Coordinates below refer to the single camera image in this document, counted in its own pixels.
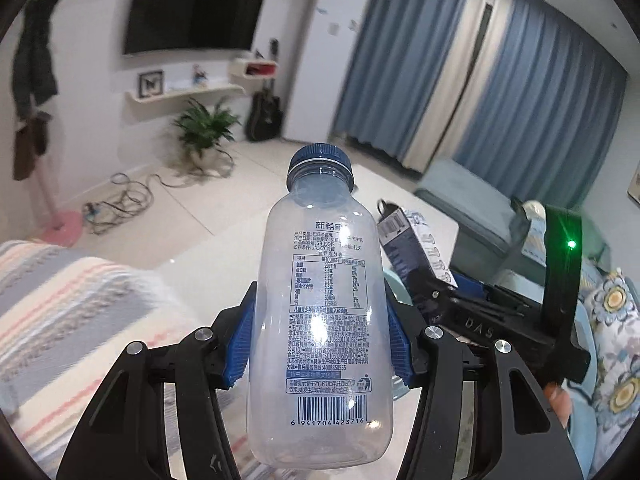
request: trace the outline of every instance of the white refrigerator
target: white refrigerator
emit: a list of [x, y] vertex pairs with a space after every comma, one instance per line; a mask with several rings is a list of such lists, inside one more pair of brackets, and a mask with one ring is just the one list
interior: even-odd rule
[[326, 142], [369, 0], [315, 0], [282, 136]]

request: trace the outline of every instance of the jacket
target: jacket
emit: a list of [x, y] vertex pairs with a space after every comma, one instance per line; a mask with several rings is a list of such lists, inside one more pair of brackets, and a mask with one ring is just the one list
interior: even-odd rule
[[16, 111], [23, 121], [31, 116], [31, 94], [37, 106], [58, 94], [49, 51], [49, 20], [58, 1], [29, 0], [24, 7], [12, 81]]

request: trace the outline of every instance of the pink fan base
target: pink fan base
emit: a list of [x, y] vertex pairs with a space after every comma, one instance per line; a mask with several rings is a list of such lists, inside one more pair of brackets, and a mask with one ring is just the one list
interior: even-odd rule
[[47, 244], [72, 247], [82, 236], [82, 215], [78, 211], [61, 211], [58, 219], [62, 225], [58, 229], [47, 228], [38, 239]]

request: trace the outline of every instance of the floral pillow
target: floral pillow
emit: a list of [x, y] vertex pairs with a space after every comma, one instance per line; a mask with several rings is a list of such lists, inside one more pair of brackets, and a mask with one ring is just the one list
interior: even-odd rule
[[592, 476], [611, 457], [640, 412], [640, 314], [620, 269], [591, 292], [584, 306], [598, 359]]

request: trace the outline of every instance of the black tv screen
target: black tv screen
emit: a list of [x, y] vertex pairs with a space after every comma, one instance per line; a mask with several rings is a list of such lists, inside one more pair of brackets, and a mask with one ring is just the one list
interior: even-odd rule
[[250, 50], [262, 0], [133, 0], [124, 54], [171, 48]]

